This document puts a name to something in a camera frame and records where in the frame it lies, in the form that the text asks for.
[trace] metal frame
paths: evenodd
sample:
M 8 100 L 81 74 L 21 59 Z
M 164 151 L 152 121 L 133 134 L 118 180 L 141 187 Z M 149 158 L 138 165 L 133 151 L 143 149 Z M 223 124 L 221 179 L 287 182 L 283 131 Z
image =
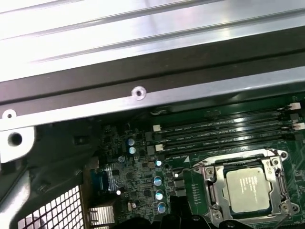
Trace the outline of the metal frame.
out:
M 35 0 L 0 9 L 1 81 L 305 25 L 299 0 Z
M 145 98 L 141 100 L 138 100 L 133 96 L 128 96 L 35 114 L 17 115 L 17 117 L 12 119 L 1 119 L 0 131 L 200 99 L 203 97 L 208 98 L 229 93 L 239 94 L 247 90 L 260 90 L 284 86 L 288 92 L 291 89 L 288 87 L 289 85 L 305 83 L 304 73 L 305 67 L 298 67 L 277 72 L 147 93 Z

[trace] chip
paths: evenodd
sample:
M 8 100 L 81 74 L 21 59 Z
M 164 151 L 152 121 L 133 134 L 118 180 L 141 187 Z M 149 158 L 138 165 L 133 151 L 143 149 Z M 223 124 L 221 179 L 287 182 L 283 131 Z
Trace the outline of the chip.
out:
M 145 197 L 152 197 L 152 192 L 148 189 L 144 190 L 143 194 L 144 194 Z
M 271 187 L 262 168 L 230 171 L 226 174 L 226 182 L 233 212 L 254 212 L 270 207 Z

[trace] ram slot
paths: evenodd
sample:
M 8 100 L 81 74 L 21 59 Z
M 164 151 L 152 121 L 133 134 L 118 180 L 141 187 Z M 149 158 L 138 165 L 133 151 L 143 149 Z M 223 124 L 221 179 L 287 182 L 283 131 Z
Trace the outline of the ram slot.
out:
M 204 150 L 196 150 L 196 151 L 183 151 L 182 153 L 179 152 L 169 152 L 167 154 L 164 154 L 165 158 L 173 157 L 173 156 L 179 156 L 179 155 L 190 155 L 190 154 L 211 154 L 214 155 L 215 153 L 225 153 L 229 149 L 234 149 L 236 147 L 243 147 L 246 146 L 248 149 L 250 149 L 251 146 L 255 146 L 257 144 L 265 144 L 269 142 L 274 142 L 274 141 L 279 141 L 283 140 L 282 135 L 275 135 L 275 136 L 269 136 L 269 137 L 264 137 L 264 138 L 259 138 L 259 139 L 251 139 L 247 141 L 242 141 L 242 142 L 237 142 L 234 143 L 233 145 L 228 145 L 228 146 L 221 146 L 221 147 L 214 147 L 214 148 L 209 148 L 209 149 L 204 149 Z
M 278 112 L 268 112 L 264 114 L 256 114 L 251 116 L 243 116 L 238 118 L 232 118 L 232 116 L 228 117 L 217 117 L 213 120 L 206 120 L 204 122 L 197 122 L 188 125 L 179 125 L 170 128 L 160 128 L 159 131 L 155 131 L 155 134 L 159 134 L 162 136 L 173 136 L 179 135 L 181 132 L 192 133 L 203 130 L 215 129 L 215 128 L 226 128 L 235 125 L 245 125 L 252 124 L 258 122 L 267 122 L 267 121 L 276 121 L 278 120 Z
M 217 149 L 222 147 L 229 147 L 234 146 L 242 141 L 257 141 L 260 142 L 264 138 L 275 137 L 278 138 L 281 136 L 283 132 L 281 130 L 277 131 L 270 131 L 270 132 L 263 132 L 263 133 L 256 133 L 251 135 L 242 135 L 242 136 L 235 136 L 235 137 L 223 137 L 215 140 L 210 141 L 200 141 L 190 144 L 182 144 L 178 146 L 167 146 L 163 147 L 162 150 L 159 150 L 160 147 L 156 145 L 156 150 L 158 154 L 165 153 L 165 154 L 180 154 L 180 153 L 190 153 L 195 151 L 202 151 L 202 150 L 211 150 Z
M 253 131 L 256 129 L 267 129 L 267 128 L 279 128 L 282 125 L 281 122 L 273 121 L 273 122 L 264 122 L 264 123 L 257 123 L 254 125 L 248 126 L 240 126 L 234 128 L 223 128 L 214 131 L 205 131 L 205 132 L 198 132 L 195 134 L 183 134 L 177 136 L 170 136 L 166 138 L 162 138 L 161 140 L 154 141 L 154 144 L 164 144 L 164 145 L 173 145 L 173 144 L 183 144 L 183 143 L 190 143 L 196 141 L 203 141 L 208 140 L 211 138 L 219 138 L 220 136 L 227 136 L 227 135 L 234 135 L 238 133 L 246 134 L 249 131 Z

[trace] electrolytic capacitor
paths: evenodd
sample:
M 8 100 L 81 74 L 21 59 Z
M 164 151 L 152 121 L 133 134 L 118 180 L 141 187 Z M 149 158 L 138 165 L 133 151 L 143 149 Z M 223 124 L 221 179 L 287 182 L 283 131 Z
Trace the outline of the electrolytic capacitor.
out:
M 129 146 L 133 146 L 133 145 L 135 144 L 134 139 L 133 139 L 133 138 L 129 138 L 129 139 L 127 140 L 127 144 L 128 144 Z
M 153 184 L 156 185 L 156 186 L 160 186 L 162 184 L 162 179 L 161 177 L 155 177 L 153 179 Z
M 158 204 L 158 212 L 159 213 L 165 213 L 166 211 L 166 205 L 164 203 L 159 203 Z
M 155 161 L 155 164 L 156 164 L 156 166 L 161 166 L 161 165 L 162 165 L 162 161 L 156 160 L 156 161 Z
M 137 151 L 137 150 L 136 150 L 136 148 L 134 148 L 134 147 L 130 147 L 130 148 L 129 148 L 129 153 L 130 153 L 130 154 L 135 154 L 136 151 Z
M 162 200 L 163 199 L 163 195 L 164 195 L 164 192 L 162 190 L 157 190 L 156 191 L 156 200 Z

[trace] circuit board components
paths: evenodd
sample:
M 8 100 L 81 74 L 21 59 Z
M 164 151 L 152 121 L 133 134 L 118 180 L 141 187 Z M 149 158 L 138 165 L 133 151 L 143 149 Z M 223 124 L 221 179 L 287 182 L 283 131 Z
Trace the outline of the circuit board components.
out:
M 118 223 L 153 222 L 183 199 L 215 226 L 305 222 L 305 94 L 152 114 L 103 126 L 95 193 L 116 193 Z
M 287 193 L 282 161 L 286 152 L 261 149 L 207 158 L 202 173 L 211 222 L 248 225 L 281 221 L 299 212 Z

